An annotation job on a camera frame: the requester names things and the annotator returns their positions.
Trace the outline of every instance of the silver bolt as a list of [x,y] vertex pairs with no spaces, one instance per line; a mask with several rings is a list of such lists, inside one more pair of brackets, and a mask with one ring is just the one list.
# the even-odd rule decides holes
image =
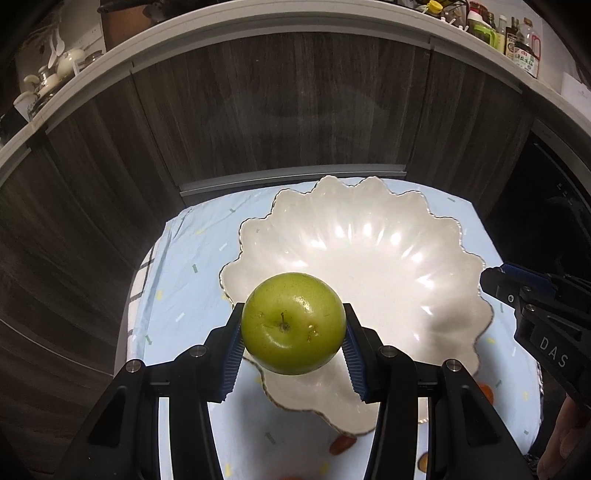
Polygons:
[[139,360],[130,360],[125,364],[125,369],[130,373],[136,373],[140,368],[142,368],[142,362]]
[[379,353],[387,358],[393,358],[398,355],[399,351],[396,347],[392,345],[383,345],[379,348]]
[[445,366],[452,372],[459,372],[462,369],[462,364],[455,358],[451,358],[445,362]]
[[189,355],[191,356],[203,356],[207,352],[207,347],[205,345],[195,345],[192,346],[189,350]]

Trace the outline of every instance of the scalloped bowl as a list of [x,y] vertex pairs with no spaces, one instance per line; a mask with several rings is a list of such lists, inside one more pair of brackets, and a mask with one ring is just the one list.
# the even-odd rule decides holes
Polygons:
[[[351,303],[384,344],[416,361],[457,358],[471,374],[478,370],[475,343],[492,321],[479,293],[484,263],[462,248],[458,221],[431,214],[420,192],[393,194],[376,177],[355,186],[324,177],[309,193],[280,191],[267,217],[242,223],[239,240],[238,259],[220,272],[232,303],[273,275],[304,272]],[[295,377],[257,367],[276,405],[315,411],[348,434],[375,428],[379,405],[353,391],[342,351]],[[418,421],[426,420],[420,401]]]

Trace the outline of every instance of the apple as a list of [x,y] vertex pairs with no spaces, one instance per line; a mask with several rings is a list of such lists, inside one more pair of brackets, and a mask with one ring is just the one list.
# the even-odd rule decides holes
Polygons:
[[301,375],[322,367],[346,333],[343,303],[322,280],[305,273],[267,278],[242,311],[246,350],[264,368]]

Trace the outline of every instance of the white spoon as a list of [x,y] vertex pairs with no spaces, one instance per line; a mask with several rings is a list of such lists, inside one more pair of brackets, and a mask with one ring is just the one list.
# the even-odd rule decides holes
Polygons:
[[56,55],[58,57],[61,57],[61,54],[64,53],[64,50],[66,48],[66,44],[64,43],[64,41],[60,37],[60,27],[59,26],[56,27],[56,40],[57,40]]
[[56,48],[53,46],[53,34],[49,35],[49,46],[51,48],[51,56],[49,57],[49,63],[47,64],[48,69],[53,67],[54,63],[57,60]]

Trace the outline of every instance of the table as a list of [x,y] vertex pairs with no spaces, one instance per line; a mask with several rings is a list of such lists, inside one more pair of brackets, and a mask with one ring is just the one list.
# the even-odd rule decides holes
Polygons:
[[[353,185],[360,180],[342,181]],[[434,215],[460,222],[466,251],[482,257],[487,267],[502,263],[468,201],[406,181],[384,182],[394,193],[422,192]],[[212,328],[224,325],[232,306],[219,285],[219,272],[238,256],[240,224],[267,215],[279,190],[308,192],[313,186],[314,182],[304,182],[233,193],[189,207],[170,220],[132,287],[128,359],[141,358],[147,365],[172,360],[202,343]],[[483,297],[492,305],[494,319],[477,342],[481,367],[476,379],[491,385],[495,408],[525,453],[540,425],[538,365],[512,338],[513,310],[486,294]],[[344,454],[329,455],[337,432],[311,412],[285,411],[273,405],[261,388],[258,371],[248,362],[242,363],[234,392],[223,404],[210,404],[209,411],[225,478],[363,477],[373,433],[360,437]],[[167,399],[160,401],[158,428],[162,478],[171,479]],[[419,426],[417,458],[427,450],[427,432],[427,424]],[[415,479],[423,478],[416,470]]]

